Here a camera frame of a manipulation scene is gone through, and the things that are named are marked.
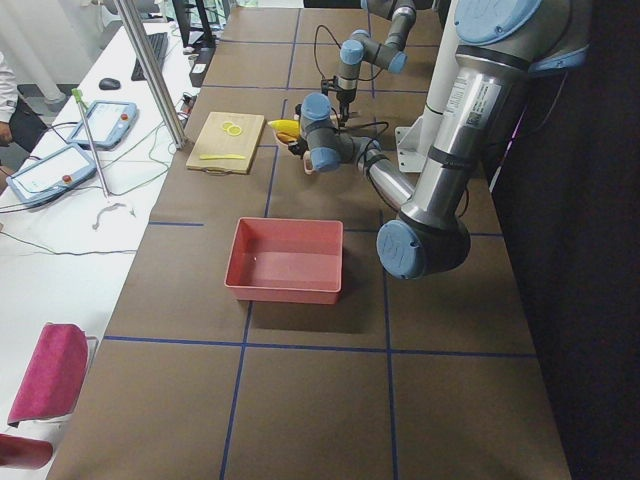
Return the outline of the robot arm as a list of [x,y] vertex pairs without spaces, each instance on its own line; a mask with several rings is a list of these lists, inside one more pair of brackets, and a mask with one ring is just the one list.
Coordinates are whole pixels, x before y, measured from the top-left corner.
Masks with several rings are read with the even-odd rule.
[[339,102],[342,121],[349,118],[350,104],[356,98],[361,64],[367,62],[393,74],[400,73],[406,62],[404,52],[409,33],[416,21],[414,1],[361,1],[361,8],[391,22],[386,40],[380,43],[365,30],[356,30],[340,47],[337,75],[332,89]]
[[[469,233],[457,207],[512,88],[532,77],[581,65],[589,46],[588,1],[454,1],[451,3],[423,114],[398,132],[397,150],[422,170],[409,181],[367,137],[344,131],[360,69],[398,73],[423,1],[366,1],[390,21],[383,42],[357,30],[342,44],[337,75],[300,109],[300,135],[316,172],[355,164],[396,211],[376,248],[391,275],[416,279],[464,262]],[[338,105],[327,96],[334,91]]]

